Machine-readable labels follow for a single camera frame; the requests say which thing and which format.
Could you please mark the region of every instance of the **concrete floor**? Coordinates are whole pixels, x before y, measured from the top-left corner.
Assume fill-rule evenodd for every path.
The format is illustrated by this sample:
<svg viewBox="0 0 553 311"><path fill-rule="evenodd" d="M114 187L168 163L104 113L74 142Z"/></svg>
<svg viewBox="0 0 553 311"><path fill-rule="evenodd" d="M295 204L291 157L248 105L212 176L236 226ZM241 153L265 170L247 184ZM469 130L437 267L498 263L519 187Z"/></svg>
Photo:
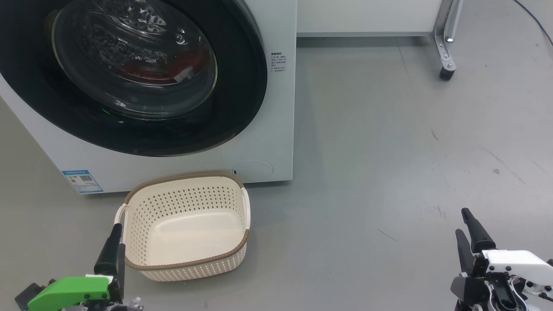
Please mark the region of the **concrete floor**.
<svg viewBox="0 0 553 311"><path fill-rule="evenodd" d="M553 2L525 3L553 35ZM186 284L128 269L126 297L152 311L452 310L464 207L498 247L552 258L553 48L514 2L465 4L450 82L427 39L300 40L295 177L248 187L243 264ZM124 194L76 194L3 103L0 144L0 300L16 310L28 284L92 272Z"/></svg>

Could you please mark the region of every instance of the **perforated basket wall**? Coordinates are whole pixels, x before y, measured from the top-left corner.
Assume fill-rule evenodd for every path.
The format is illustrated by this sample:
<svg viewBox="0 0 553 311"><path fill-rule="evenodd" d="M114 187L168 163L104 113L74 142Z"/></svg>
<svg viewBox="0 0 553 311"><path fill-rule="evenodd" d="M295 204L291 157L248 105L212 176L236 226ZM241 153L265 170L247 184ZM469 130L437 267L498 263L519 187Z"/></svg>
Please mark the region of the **perforated basket wall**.
<svg viewBox="0 0 553 311"><path fill-rule="evenodd" d="M210 209L230 209L241 220L244 236L231 251L191 262L148 266L148 236L152 224L164 217ZM123 242L126 264L155 281L183 281L231 271L246 255L249 199L243 184L225 174L194 174L145 183L125 198L116 216L125 212Z"/></svg>

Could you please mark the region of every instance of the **washing machine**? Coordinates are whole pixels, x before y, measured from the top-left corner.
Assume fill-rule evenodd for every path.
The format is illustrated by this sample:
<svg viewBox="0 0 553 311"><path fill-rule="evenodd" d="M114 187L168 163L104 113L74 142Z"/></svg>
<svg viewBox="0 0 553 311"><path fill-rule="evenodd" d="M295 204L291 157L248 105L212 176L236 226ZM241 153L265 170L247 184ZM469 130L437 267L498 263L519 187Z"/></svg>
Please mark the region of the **washing machine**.
<svg viewBox="0 0 553 311"><path fill-rule="evenodd" d="M292 179L297 0L2 0L0 97L81 194Z"/></svg>

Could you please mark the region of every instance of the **white cabinet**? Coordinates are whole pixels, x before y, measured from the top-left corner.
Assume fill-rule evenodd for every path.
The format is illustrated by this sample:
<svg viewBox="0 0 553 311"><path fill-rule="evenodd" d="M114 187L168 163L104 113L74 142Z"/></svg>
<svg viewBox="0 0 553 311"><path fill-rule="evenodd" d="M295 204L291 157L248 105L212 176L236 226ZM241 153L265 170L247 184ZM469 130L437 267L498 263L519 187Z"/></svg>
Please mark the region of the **white cabinet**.
<svg viewBox="0 0 553 311"><path fill-rule="evenodd" d="M442 0L298 0L299 37L430 35Z"/></svg>

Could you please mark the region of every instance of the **white plastic basket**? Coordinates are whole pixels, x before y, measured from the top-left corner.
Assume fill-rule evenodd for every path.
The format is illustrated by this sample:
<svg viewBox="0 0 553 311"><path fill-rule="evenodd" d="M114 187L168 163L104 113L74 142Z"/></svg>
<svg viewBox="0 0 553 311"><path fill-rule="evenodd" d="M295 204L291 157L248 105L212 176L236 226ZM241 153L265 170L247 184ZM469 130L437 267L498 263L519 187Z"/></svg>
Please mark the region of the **white plastic basket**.
<svg viewBox="0 0 553 311"><path fill-rule="evenodd" d="M156 180L131 191L122 242L127 266L155 281L183 281L231 271L246 255L250 207L231 175L194 174Z"/></svg>

